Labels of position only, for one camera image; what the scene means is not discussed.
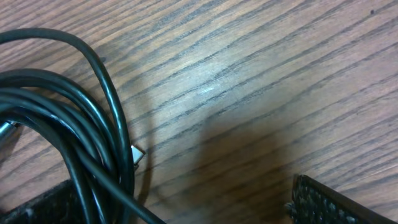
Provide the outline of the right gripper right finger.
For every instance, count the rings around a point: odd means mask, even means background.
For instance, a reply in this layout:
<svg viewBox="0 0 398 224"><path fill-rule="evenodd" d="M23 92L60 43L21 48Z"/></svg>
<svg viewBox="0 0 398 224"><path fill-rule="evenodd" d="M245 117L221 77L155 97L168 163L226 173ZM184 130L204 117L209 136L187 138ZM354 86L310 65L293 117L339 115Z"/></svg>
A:
<svg viewBox="0 0 398 224"><path fill-rule="evenodd" d="M285 207L294 224L397 224L307 175L294 176Z"/></svg>

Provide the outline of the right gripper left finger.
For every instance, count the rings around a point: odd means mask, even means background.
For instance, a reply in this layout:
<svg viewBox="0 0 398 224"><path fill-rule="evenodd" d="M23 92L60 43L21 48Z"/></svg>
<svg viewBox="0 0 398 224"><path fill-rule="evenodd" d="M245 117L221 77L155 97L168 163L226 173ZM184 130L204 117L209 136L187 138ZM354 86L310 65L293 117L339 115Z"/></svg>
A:
<svg viewBox="0 0 398 224"><path fill-rule="evenodd" d="M1 214L1 224L75 224L81 222L81 204L71 180Z"/></svg>

